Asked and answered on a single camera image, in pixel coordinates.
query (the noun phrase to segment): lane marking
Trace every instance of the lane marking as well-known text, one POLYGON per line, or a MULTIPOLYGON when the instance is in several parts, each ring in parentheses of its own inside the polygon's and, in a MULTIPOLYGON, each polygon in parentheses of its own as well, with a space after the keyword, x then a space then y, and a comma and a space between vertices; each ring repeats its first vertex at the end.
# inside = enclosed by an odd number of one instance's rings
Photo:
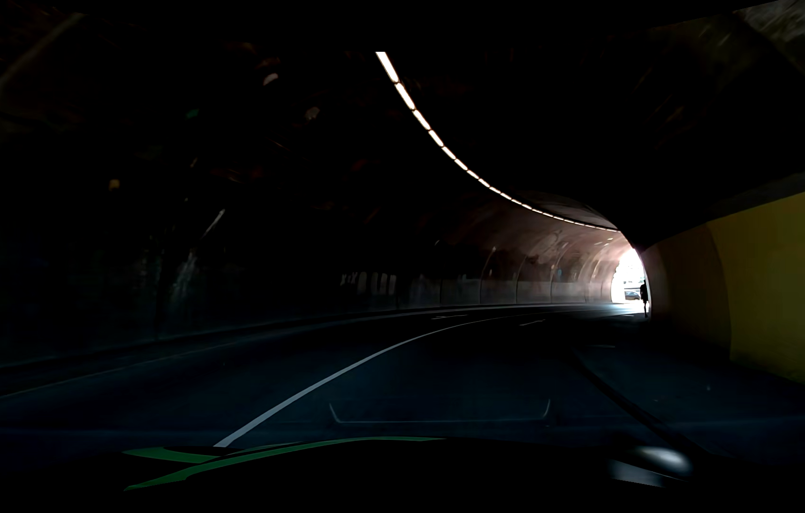
MULTIPOLYGON (((576 306, 582 306, 582 305, 583 305, 583 303, 565 304, 565 305, 550 304, 550 305, 541 305, 541 306, 535 306, 535 305, 512 305, 512 306, 499 306, 499 307, 472 308, 471 310, 516 309, 516 308, 559 308, 559 307, 563 307, 563 306, 576 307, 576 306)), ((444 312, 444 311, 463 311, 463 310, 464 309, 451 309, 451 310, 441 310, 441 311, 444 312)), ((602 310, 605 310, 605 309, 603 309, 603 308, 572 309, 572 310, 561 310, 561 311, 536 312, 534 314, 522 314, 522 315, 537 315, 537 314, 540 314, 540 313, 575 313, 575 312, 602 311, 602 310)), ((128 370, 128 369, 132 369, 134 367, 140 367, 142 365, 148 365, 148 364, 151 364, 151 363, 157 363, 158 361, 173 360, 173 359, 180 358, 182 356, 186 356, 188 354, 194 354, 194 353, 198 353, 198 352, 206 352, 206 351, 212 351, 212 350, 222 349, 222 348, 226 348, 226 347, 232 347, 232 346, 244 344, 244 343, 247 343, 247 342, 254 342, 254 341, 257 341, 259 339, 266 340, 266 339, 270 339, 272 337, 279 337, 279 336, 282 336, 282 335, 295 335, 295 334, 298 334, 298 333, 314 332, 316 330, 323 330, 325 328, 332 328, 332 327, 335 327, 335 326, 343 326, 343 325, 346 325, 346 324, 351 324, 353 322, 382 321, 382 320, 385 320, 385 319, 395 319, 395 318, 398 318, 398 317, 408 317, 408 316, 413 316, 413 315, 425 315, 426 313, 436 313, 436 312, 405 312, 405 313, 390 314, 390 315, 380 315, 380 316, 374 316, 374 317, 360 317, 360 318, 344 320, 344 321, 329 321, 329 322, 323 322, 323 323, 312 324, 312 325, 307 325, 307 326, 284 328, 284 329, 275 330, 275 331, 272 331, 272 332, 263 332, 263 333, 255 333, 255 334, 252 334, 252 335, 244 335, 244 336, 239 337, 239 340, 233 341, 233 342, 225 342, 225 343, 222 343, 222 344, 216 344, 214 346, 207 346, 207 347, 197 349, 197 350, 179 352, 177 354, 171 354, 171 355, 168 355, 168 356, 162 356, 160 358, 153 358, 151 360, 146 360, 146 361, 138 361, 136 363, 131 363, 129 365, 124 365, 123 367, 117 367, 115 369, 100 370, 98 372, 92 372, 92 373, 89 373, 89 374, 84 374, 82 376, 76 376, 74 378, 68 378, 66 380, 53 381, 53 382, 50 382, 50 383, 45 383, 43 385, 34 386, 32 388, 27 388, 27 389, 24 389, 24 390, 11 391, 9 393, 5 393, 3 395, 0 395, 0 400, 7 399, 9 397, 13 397, 13 396, 16 396, 16 395, 21 395, 23 393, 29 393, 29 392, 35 391, 35 390, 42 390, 42 389, 46 389, 46 388, 49 388, 49 387, 53 387, 53 386, 57 386, 57 385, 77 381, 77 380, 85 380, 85 379, 89 379, 89 378, 94 378, 96 376, 101 376, 101 375, 104 375, 104 374, 110 374, 112 372, 125 371, 125 370, 128 370)), ((248 326, 247 328, 259 328, 259 326, 248 326)), ((214 333, 215 332, 199 332, 199 333, 194 333, 194 335, 211 335, 211 334, 214 334, 214 333)))
POLYGON ((380 355, 382 355, 382 354, 384 354, 386 352, 392 351, 392 350, 396 349, 397 347, 399 347, 401 345, 408 344, 409 342, 412 342, 412 341, 417 341, 422 337, 427 337, 428 335, 433 335, 434 333, 446 332, 447 330, 452 330, 453 328, 459 328, 460 326, 466 326, 466 325, 469 325, 469 324, 476 324, 478 322, 494 321, 494 320, 497 320, 497 319, 509 319, 510 317, 523 317, 523 316, 526 316, 526 315, 540 315, 540 314, 550 314, 550 313, 551 312, 523 313, 523 314, 519 314, 519 315, 506 315, 506 316, 503 316, 503 317, 492 317, 490 319, 482 319, 480 321, 464 322, 463 324, 455 324, 453 326, 448 326, 447 328, 441 328, 440 330, 435 330, 434 332, 425 333, 423 335, 413 337, 411 339, 408 339, 408 341, 402 341, 402 342, 400 342, 398 344, 393 344, 393 345, 387 347, 384 350, 377 351, 374 354, 372 354, 371 356, 368 356, 368 357, 366 357, 366 358, 364 358, 362 360, 359 360, 359 361, 356 361, 355 363, 352 363, 350 366, 348 366, 348 367, 346 367, 346 368, 344 368, 344 369, 342 369, 342 370, 340 370, 338 372, 334 372, 333 374, 327 376, 326 378, 323 378, 322 380, 317 381, 316 383, 308 386, 307 388, 305 388, 304 390, 296 393, 295 395, 292 395, 288 399, 285 399, 283 402, 279 402, 277 405, 275 405, 272 408, 266 410, 265 412, 263 412, 262 414, 257 416, 254 420, 252 420, 249 423, 245 424, 244 426, 242 426, 240 429, 238 429, 237 431, 235 431, 234 433, 232 433, 228 437, 225 437, 222 440, 220 440, 217 444, 215 444, 214 447, 227 447, 227 446, 229 446, 233 441, 237 440, 240 437, 243 437, 251 429, 254 429, 255 427, 257 427, 260 424, 262 424, 263 422, 265 422, 265 420, 268 419, 269 417, 279 413, 287 405, 291 404, 292 402, 297 401, 298 399, 304 397, 306 394, 310 393, 313 390, 317 390, 317 388, 325 385, 326 383, 328 383, 331 380, 334 380, 334 379, 340 377, 342 374, 345 374, 346 372, 352 370, 353 368, 356 368, 356 367, 358 367, 360 365, 363 365, 364 363, 367 363, 368 361, 373 360, 377 356, 380 356, 380 355))

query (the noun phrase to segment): tunnel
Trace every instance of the tunnel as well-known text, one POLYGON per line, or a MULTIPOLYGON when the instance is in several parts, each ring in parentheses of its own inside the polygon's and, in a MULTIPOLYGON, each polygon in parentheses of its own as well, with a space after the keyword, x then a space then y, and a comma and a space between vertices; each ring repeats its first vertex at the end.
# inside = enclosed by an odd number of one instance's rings
POLYGON ((805 387, 805 2, 356 51, 6 9, 0 371, 604 308, 633 252, 671 351, 805 387))

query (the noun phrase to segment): light strip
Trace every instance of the light strip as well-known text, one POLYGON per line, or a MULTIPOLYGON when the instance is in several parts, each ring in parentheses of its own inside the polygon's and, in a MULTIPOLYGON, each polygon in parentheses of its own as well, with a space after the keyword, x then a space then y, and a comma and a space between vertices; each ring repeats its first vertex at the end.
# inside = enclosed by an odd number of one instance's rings
POLYGON ((514 204, 518 204, 518 205, 520 205, 522 207, 525 207, 525 208, 533 211, 536 214, 541 214, 542 216, 547 216, 547 217, 553 217, 558 221, 564 221, 565 223, 570 223, 571 225, 577 225, 578 227, 596 228, 597 230, 606 230, 606 231, 609 231, 609 232, 620 233, 614 228, 597 227, 596 225, 589 225, 587 223, 580 223, 579 221, 574 221, 574 220, 568 219, 566 217, 554 216, 554 215, 548 214, 547 212, 543 212, 543 211, 541 211, 541 210, 539 210, 537 208, 533 208, 532 206, 530 206, 528 204, 524 204, 524 203, 522 203, 522 202, 520 202, 518 200, 513 199, 512 197, 507 195, 505 192, 501 192, 501 190, 497 189, 496 187, 491 187, 491 185, 486 180, 483 180, 479 175, 475 174, 471 169, 469 169, 469 167, 467 165, 465 165, 463 163, 463 161, 457 159, 456 155, 454 155, 453 152, 451 152, 449 148, 444 146, 443 141, 441 141, 441 138, 438 137, 438 135, 433 130, 431 130, 431 125, 428 124, 428 121, 424 119, 424 116, 421 115, 421 113, 418 111, 418 109, 415 108, 415 102, 412 101, 410 96, 408 96, 408 91, 406 91, 405 86, 402 85, 402 82, 399 81, 399 77, 396 74, 396 69, 393 68, 393 64, 389 62, 389 57, 387 57, 387 53, 386 52, 376 52, 376 53, 377 53, 377 58, 380 60, 380 64, 383 64, 383 68, 386 70, 387 76, 389 76, 389 80, 391 80, 393 85, 396 87, 396 92, 399 94, 399 97, 402 98, 402 101, 405 102, 406 106, 411 111, 412 115, 415 116, 415 119, 418 120, 418 123, 421 123, 421 126, 424 127, 424 130, 428 131, 428 134, 431 135, 431 139, 433 139, 434 142, 437 143, 437 145, 441 147, 443 152, 446 153, 448 157, 450 157, 454 162, 456 162, 456 164, 459 165, 472 178, 474 178, 475 180, 478 180, 479 183, 481 183, 482 185, 484 185, 488 189, 491 189, 496 194, 499 194, 500 197, 502 197, 502 198, 504 198, 506 200, 510 200, 514 204))

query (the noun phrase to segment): curved white line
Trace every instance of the curved white line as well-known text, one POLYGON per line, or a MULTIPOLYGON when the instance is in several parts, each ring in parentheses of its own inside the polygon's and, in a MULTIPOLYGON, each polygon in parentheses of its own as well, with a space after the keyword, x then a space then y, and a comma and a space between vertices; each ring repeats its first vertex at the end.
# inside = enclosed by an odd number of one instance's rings
POLYGON ((589 225, 587 223, 580 223, 579 221, 570 220, 570 219, 567 219, 565 217, 553 216, 551 214, 548 214, 546 212, 543 212, 541 210, 533 208, 532 206, 530 206, 528 204, 520 203, 520 202, 512 199, 507 194, 501 192, 499 189, 497 189, 495 187, 491 187, 491 185, 486 180, 482 180, 482 178, 479 175, 475 174, 474 171, 470 170, 469 167, 466 166, 463 163, 463 161, 457 159, 456 155, 454 155, 454 153, 451 152, 450 149, 447 148, 446 145, 443 144, 443 141, 437 135, 437 133, 434 132, 433 129, 431 129, 431 125, 428 124, 427 120, 424 119, 424 115, 421 114, 421 112, 415 107, 415 102, 412 101, 410 96, 408 96, 408 92, 405 90, 405 86, 402 85, 402 82, 399 81, 399 77, 396 74, 396 69, 393 67, 393 64, 389 62, 389 57, 387 57, 387 53, 386 52, 375 52, 375 53, 377 54, 377 58, 380 59, 380 64, 383 64, 383 68, 387 71, 387 76, 389 76, 389 79, 393 82, 393 85, 396 86, 396 92, 398 92, 399 96, 402 98, 402 100, 405 101, 405 104, 408 107, 408 109, 411 111, 412 115, 415 116, 415 118, 418 120, 419 123, 421 123, 421 126, 424 127, 424 130, 428 131, 428 134, 431 135, 431 139, 433 139, 434 142, 437 143, 437 145, 441 147, 443 152, 446 153, 448 157, 450 157, 454 162, 456 162, 472 178, 474 178, 475 180, 478 180, 479 183, 481 183, 482 185, 484 185, 488 189, 491 189, 494 193, 498 194, 499 196, 503 197, 504 199, 512 201, 512 202, 514 202, 514 204, 524 206, 525 208, 533 211, 536 214, 541 214, 542 216, 554 217, 558 221, 565 221, 567 223, 571 223, 571 224, 577 225, 579 227, 596 228, 597 230, 605 230, 607 232, 620 233, 619 231, 617 231, 614 228, 599 227, 599 226, 596 226, 596 225, 589 225))
POLYGON ((366 357, 366 358, 364 358, 362 360, 359 360, 359 361, 356 361, 355 363, 352 363, 350 366, 348 366, 348 367, 346 367, 346 368, 344 368, 344 369, 342 369, 342 370, 340 370, 338 372, 334 372, 333 374, 330 374, 326 378, 323 378, 322 380, 317 381, 316 383, 308 386, 304 390, 296 393, 295 395, 292 395, 288 399, 285 399, 283 402, 279 402, 277 405, 275 405, 272 408, 266 410, 261 415, 256 417, 254 420, 252 420, 249 423, 245 424, 243 427, 241 427, 241 429, 238 429, 237 431, 235 431, 234 433, 232 433, 228 437, 223 438, 221 441, 219 441, 218 444, 215 444, 215 447, 227 447, 227 446, 229 446, 233 441, 237 440, 240 437, 243 437, 251 429, 254 429, 255 427, 257 427, 260 424, 262 424, 263 422, 265 422, 265 420, 268 419, 269 417, 279 413, 287 405, 291 404, 292 402, 297 401, 298 399, 304 397, 305 395, 307 395, 308 393, 310 393, 313 390, 317 390, 317 388, 327 384, 331 380, 334 380, 334 379, 340 377, 342 374, 345 374, 346 372, 352 370, 353 368, 356 368, 356 367, 362 365, 363 363, 371 361, 374 358, 376 358, 377 356, 380 356, 380 355, 382 355, 382 354, 384 354, 384 353, 386 353, 388 351, 392 351, 392 350, 396 349, 397 347, 399 347, 399 346, 401 346, 403 344, 408 344, 409 342, 417 341, 422 337, 427 337, 428 335, 433 335, 434 333, 445 332, 447 330, 452 330, 453 328, 459 328, 460 326, 465 326, 467 324, 475 324, 476 322, 494 321, 495 319, 507 319, 507 318, 510 318, 510 317, 522 317, 522 316, 526 316, 526 315, 540 315, 540 314, 545 314, 545 313, 551 313, 551 312, 521 313, 519 315, 505 315, 503 317, 492 317, 490 319, 482 319, 480 321, 464 322, 463 324, 456 324, 456 325, 453 325, 453 326, 448 326, 446 328, 441 328, 440 330, 435 330, 434 332, 425 333, 423 335, 413 337, 411 339, 408 339, 408 341, 402 341, 402 342, 400 342, 398 344, 393 344, 393 345, 387 347, 384 350, 377 351, 371 356, 368 356, 368 357, 366 357))

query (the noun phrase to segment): sidewalk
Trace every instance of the sidewalk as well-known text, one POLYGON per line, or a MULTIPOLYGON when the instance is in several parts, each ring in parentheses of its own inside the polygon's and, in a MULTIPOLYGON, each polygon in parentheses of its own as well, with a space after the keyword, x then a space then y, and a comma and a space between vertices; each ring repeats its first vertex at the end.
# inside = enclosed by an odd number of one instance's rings
POLYGON ((724 350, 649 336, 641 313, 589 322, 574 346, 593 374, 671 431, 718 456, 805 465, 805 385, 728 361, 724 350))

